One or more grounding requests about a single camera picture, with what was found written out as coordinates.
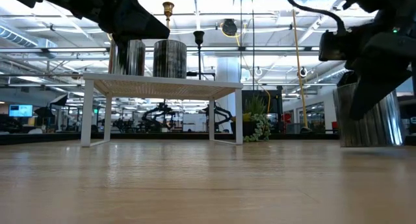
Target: table top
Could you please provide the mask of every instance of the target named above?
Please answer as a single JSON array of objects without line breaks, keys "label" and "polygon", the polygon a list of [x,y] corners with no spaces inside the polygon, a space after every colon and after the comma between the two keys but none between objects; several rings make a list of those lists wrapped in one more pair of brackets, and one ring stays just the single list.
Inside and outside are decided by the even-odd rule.
[{"label": "table top", "polygon": [[219,99],[242,89],[241,83],[84,73],[94,87],[113,97],[210,100]]}]

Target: white table leg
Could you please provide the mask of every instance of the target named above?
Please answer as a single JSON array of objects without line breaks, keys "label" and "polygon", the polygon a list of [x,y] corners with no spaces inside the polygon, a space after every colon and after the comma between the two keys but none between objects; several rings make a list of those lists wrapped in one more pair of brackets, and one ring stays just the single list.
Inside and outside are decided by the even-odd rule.
[{"label": "white table leg", "polygon": [[209,140],[215,140],[215,100],[209,100]]},{"label": "white table leg", "polygon": [[105,124],[104,124],[104,141],[108,142],[110,141],[110,135],[111,135],[111,101],[112,96],[108,95],[106,96],[105,101]]},{"label": "white table leg", "polygon": [[90,147],[91,145],[91,122],[92,122],[92,101],[94,98],[94,81],[85,80],[83,124],[81,131],[81,146]]},{"label": "white table leg", "polygon": [[242,145],[242,96],[240,88],[235,90],[235,143]]}]

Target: green plant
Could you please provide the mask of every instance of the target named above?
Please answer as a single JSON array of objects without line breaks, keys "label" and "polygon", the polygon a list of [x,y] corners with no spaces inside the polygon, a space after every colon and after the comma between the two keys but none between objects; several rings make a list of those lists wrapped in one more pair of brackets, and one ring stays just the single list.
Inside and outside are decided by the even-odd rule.
[{"label": "green plant", "polygon": [[263,102],[263,99],[258,95],[254,95],[251,100],[246,100],[246,108],[244,113],[252,113],[252,116],[255,114],[263,114],[266,111],[266,106]]},{"label": "green plant", "polygon": [[267,120],[266,114],[254,114],[250,118],[252,121],[257,122],[257,128],[255,133],[251,136],[244,137],[245,142],[258,142],[261,136],[264,136],[264,140],[268,141],[268,137],[271,135],[270,128],[271,124]]}]

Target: wooden floor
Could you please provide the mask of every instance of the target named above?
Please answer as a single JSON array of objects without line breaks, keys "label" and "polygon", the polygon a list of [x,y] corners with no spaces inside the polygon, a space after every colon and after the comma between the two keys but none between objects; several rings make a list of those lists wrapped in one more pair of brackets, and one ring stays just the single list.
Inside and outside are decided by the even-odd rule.
[{"label": "wooden floor", "polygon": [[416,148],[118,140],[0,147],[0,223],[416,223]]}]

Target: metal cylinder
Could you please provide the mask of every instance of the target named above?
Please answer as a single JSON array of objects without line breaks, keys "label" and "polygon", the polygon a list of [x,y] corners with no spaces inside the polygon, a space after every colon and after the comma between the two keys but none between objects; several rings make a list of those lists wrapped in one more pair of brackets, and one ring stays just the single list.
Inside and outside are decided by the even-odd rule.
[{"label": "metal cylinder", "polygon": [[175,40],[155,43],[153,76],[165,78],[187,78],[187,46]]},{"label": "metal cylinder", "polygon": [[363,119],[354,121],[349,113],[356,86],[347,84],[333,91],[341,147],[402,145],[404,135],[396,91],[384,97]]},{"label": "metal cylinder", "polygon": [[109,73],[117,75],[144,75],[146,45],[141,40],[130,40],[125,47],[111,43]]}]

